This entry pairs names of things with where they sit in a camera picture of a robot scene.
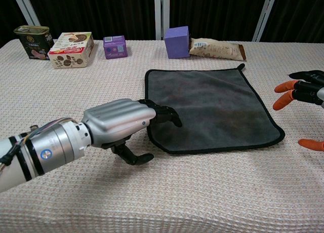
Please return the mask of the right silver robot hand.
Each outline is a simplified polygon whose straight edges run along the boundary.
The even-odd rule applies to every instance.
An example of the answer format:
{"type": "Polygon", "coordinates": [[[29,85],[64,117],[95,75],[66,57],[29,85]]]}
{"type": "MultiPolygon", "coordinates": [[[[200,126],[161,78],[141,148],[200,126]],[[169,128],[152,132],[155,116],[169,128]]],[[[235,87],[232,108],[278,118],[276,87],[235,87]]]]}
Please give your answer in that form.
{"type": "Polygon", "coordinates": [[[323,71],[299,71],[289,74],[289,77],[291,81],[274,88],[276,93],[282,94],[274,102],[274,110],[281,110],[294,100],[323,107],[323,71]]]}

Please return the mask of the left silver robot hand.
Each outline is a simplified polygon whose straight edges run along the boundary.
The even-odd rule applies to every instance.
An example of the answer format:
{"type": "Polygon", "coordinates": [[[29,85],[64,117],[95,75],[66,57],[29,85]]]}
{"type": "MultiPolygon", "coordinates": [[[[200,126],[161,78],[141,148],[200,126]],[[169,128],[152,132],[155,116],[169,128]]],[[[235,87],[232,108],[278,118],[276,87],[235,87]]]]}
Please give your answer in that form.
{"type": "Polygon", "coordinates": [[[126,141],[138,131],[153,124],[172,122],[182,127],[177,112],[149,99],[119,99],[84,111],[82,123],[86,125],[91,146],[111,151],[129,165],[142,165],[154,158],[151,153],[137,156],[126,146],[126,141]]]}

